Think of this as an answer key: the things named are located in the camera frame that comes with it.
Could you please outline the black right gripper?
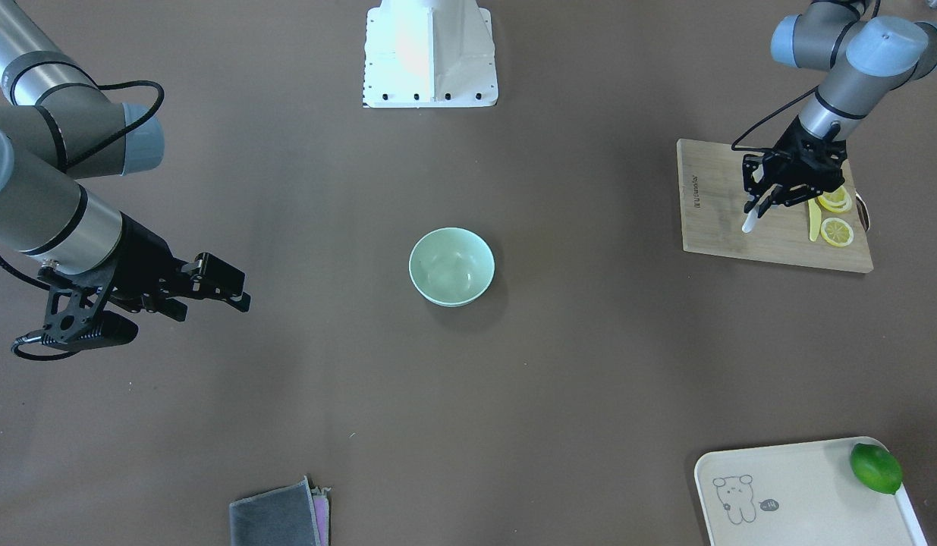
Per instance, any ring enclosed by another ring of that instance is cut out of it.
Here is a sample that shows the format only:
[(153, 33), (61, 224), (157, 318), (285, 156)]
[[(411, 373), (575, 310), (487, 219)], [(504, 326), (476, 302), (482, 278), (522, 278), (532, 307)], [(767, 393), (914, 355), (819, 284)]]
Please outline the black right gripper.
[(108, 305), (128, 313), (159, 313), (176, 322), (187, 317), (181, 297), (222, 301), (241, 313), (250, 310), (242, 270), (212, 253), (199, 253), (193, 262), (177, 259), (156, 233), (128, 215), (121, 220), (118, 245), (101, 264), (79, 274), (65, 274), (60, 265), (41, 267), (37, 277), (48, 291), (45, 317), (41, 328), (14, 340), (14, 353), (31, 344), (56, 353), (128, 344), (138, 326)]

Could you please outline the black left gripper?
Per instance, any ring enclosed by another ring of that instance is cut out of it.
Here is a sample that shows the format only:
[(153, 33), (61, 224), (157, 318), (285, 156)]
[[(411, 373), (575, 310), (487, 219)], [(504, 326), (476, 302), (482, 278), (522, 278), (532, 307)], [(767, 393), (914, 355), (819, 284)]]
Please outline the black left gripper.
[(742, 160), (744, 190), (749, 196), (745, 213), (756, 208), (756, 218), (762, 218), (777, 204), (801, 204), (842, 187), (847, 148), (839, 139), (841, 131), (842, 123), (833, 121), (815, 136), (795, 118), (772, 148), (760, 155), (746, 153)]

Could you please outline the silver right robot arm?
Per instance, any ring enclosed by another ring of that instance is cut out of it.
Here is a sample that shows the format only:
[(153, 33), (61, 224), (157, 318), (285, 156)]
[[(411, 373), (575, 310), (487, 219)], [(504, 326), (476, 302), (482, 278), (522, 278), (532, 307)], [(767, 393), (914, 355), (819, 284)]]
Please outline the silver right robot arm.
[(100, 84), (14, 1), (0, 1), (0, 267), (46, 292), (34, 331), (11, 343), (32, 362), (128, 344), (131, 313), (187, 317), (184, 300), (246, 313), (245, 273), (211, 253), (177, 259), (165, 240), (82, 180), (162, 163), (152, 80)]

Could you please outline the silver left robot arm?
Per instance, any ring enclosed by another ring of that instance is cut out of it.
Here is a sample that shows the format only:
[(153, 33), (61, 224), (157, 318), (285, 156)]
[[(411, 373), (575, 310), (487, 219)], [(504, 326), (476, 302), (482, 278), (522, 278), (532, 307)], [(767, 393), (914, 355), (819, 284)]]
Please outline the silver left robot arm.
[(825, 72), (775, 145), (742, 160), (749, 218), (843, 186), (847, 138), (893, 89), (937, 69), (937, 24), (895, 15), (864, 20), (867, 1), (813, 1), (771, 37), (779, 63)]

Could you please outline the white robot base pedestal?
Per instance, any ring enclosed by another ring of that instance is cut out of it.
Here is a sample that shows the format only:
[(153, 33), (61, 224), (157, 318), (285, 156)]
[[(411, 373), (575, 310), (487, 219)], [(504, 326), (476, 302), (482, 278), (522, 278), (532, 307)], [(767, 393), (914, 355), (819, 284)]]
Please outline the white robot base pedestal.
[(475, 1), (382, 1), (366, 13), (362, 106), (497, 104), (492, 14)]

